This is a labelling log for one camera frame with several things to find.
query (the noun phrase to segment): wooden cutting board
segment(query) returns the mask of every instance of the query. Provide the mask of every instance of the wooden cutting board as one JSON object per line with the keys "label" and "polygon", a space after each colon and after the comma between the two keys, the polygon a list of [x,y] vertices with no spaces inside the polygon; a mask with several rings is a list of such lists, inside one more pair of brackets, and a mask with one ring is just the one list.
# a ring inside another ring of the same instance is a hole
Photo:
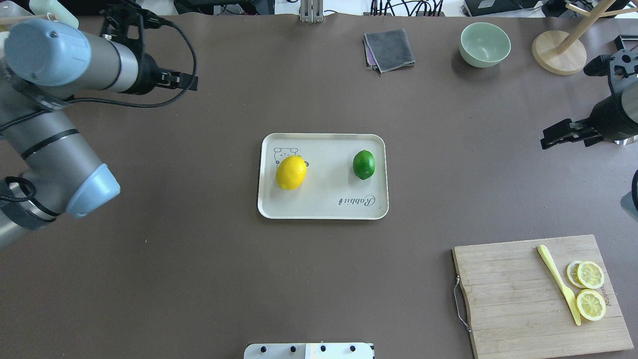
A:
{"label": "wooden cutting board", "polygon": [[[598,292],[607,313],[576,326],[537,247],[549,249],[565,284],[572,261],[594,261],[605,272]],[[556,358],[634,347],[611,278],[592,235],[454,247],[475,359]]]}

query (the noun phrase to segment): metal handle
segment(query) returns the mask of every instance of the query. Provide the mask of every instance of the metal handle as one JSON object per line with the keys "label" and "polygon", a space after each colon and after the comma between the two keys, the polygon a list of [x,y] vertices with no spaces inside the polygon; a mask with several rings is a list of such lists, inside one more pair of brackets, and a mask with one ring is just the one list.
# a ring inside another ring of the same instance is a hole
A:
{"label": "metal handle", "polygon": [[463,325],[465,325],[465,329],[467,329],[468,333],[472,332],[472,328],[470,327],[470,325],[468,323],[466,323],[463,318],[461,318],[461,312],[459,311],[459,301],[456,299],[456,288],[459,286],[459,284],[461,283],[461,276],[457,275],[456,276],[456,284],[454,285],[454,289],[452,290],[452,293],[454,294],[454,304],[456,305],[456,314],[459,316],[459,320],[461,321],[461,323],[463,323]]}

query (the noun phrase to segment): bowl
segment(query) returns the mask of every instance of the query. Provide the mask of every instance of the bowl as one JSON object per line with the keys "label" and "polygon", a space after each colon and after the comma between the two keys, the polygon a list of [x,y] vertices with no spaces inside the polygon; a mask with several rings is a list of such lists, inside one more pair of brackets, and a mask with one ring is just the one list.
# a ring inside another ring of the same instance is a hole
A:
{"label": "bowl", "polygon": [[461,56],[474,67],[490,67],[510,54],[512,44],[507,34],[488,22],[475,22],[461,33]]}

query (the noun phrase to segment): folded towel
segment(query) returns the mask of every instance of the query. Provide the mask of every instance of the folded towel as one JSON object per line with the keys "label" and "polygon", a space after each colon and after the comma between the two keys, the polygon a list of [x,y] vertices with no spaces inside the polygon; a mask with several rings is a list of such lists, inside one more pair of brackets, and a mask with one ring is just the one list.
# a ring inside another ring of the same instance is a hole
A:
{"label": "folded towel", "polygon": [[405,29],[364,34],[367,67],[384,73],[415,63]]}

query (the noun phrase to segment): knife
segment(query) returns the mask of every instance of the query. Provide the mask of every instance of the knife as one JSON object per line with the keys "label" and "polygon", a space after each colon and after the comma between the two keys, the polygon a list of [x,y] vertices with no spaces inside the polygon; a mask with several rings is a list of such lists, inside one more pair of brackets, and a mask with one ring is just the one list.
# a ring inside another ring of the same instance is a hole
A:
{"label": "knife", "polygon": [[556,267],[556,263],[554,263],[554,259],[549,253],[549,249],[547,249],[545,245],[541,244],[538,246],[538,253],[543,259],[543,262],[545,262],[545,265],[547,265],[547,267],[549,268],[549,271],[554,276],[554,279],[556,280],[556,283],[558,283],[558,287],[560,288],[561,292],[563,292],[563,296],[567,301],[569,310],[572,312],[572,317],[574,317],[574,322],[576,323],[576,325],[581,325],[581,313],[576,307],[576,297],[574,296],[574,292],[573,290],[571,290],[571,288],[565,285],[563,279],[560,277],[558,268]]}

